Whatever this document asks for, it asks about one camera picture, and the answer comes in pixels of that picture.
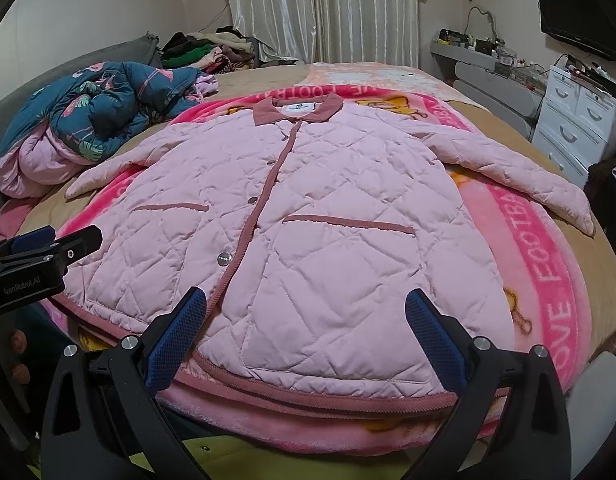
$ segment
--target jacket collar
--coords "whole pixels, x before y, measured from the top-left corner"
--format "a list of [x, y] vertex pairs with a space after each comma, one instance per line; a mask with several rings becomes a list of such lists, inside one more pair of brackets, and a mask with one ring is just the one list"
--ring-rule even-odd
[[[315, 111], [300, 117], [284, 115], [276, 108], [297, 103], [321, 103], [321, 105]], [[267, 97], [252, 107], [252, 117], [255, 121], [255, 126], [273, 124], [283, 120], [294, 122], [299, 119], [309, 123], [324, 123], [341, 110], [343, 105], [343, 98], [333, 92], [325, 96], [311, 98], [276, 99]]]

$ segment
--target screw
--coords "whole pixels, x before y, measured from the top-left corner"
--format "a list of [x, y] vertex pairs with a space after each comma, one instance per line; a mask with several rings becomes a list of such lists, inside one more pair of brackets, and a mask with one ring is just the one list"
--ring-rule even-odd
[[543, 345], [537, 345], [533, 348], [533, 352], [537, 357], [547, 357], [548, 349]]
[[479, 350], [489, 350], [490, 349], [490, 340], [488, 338], [485, 337], [476, 337], [474, 339], [474, 345], [479, 349]]
[[139, 339], [134, 335], [129, 335], [121, 340], [121, 346], [126, 350], [132, 350], [139, 344]]
[[78, 348], [76, 345], [68, 345], [63, 349], [63, 355], [65, 355], [65, 357], [72, 357], [77, 350]]

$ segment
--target flat screen tv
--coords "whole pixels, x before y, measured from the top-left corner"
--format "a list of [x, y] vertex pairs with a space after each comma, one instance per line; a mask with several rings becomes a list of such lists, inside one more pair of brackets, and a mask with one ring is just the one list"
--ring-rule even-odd
[[597, 0], [539, 0], [542, 32], [616, 61], [616, 30]]

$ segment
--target curtain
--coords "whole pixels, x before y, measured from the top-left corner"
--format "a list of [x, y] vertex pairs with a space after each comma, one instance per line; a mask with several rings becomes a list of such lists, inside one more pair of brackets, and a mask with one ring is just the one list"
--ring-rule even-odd
[[417, 66], [417, 0], [230, 0], [235, 27], [263, 59]]
[[261, 59], [313, 61], [313, 0], [230, 0], [230, 10], [234, 27], [262, 43]]
[[417, 66], [417, 0], [315, 0], [315, 60]]

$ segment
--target white drawer cabinet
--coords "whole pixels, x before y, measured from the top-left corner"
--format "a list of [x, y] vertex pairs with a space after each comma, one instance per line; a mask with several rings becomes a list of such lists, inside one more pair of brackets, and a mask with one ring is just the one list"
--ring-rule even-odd
[[610, 139], [615, 111], [610, 99], [604, 99], [587, 88], [579, 92], [575, 115], [602, 139]]
[[538, 126], [572, 153], [586, 168], [602, 160], [608, 146], [595, 132], [582, 128], [560, 113], [551, 101], [544, 104]]
[[546, 97], [564, 110], [575, 113], [580, 86], [566, 76], [550, 70]]
[[563, 176], [575, 186], [584, 187], [588, 179], [588, 171], [573, 156], [568, 153], [560, 142], [557, 142], [549, 133], [537, 126], [534, 131], [533, 144], [548, 155], [555, 165], [562, 170]]
[[562, 168], [566, 178], [583, 187], [588, 167], [616, 154], [616, 100], [550, 67], [532, 143]]

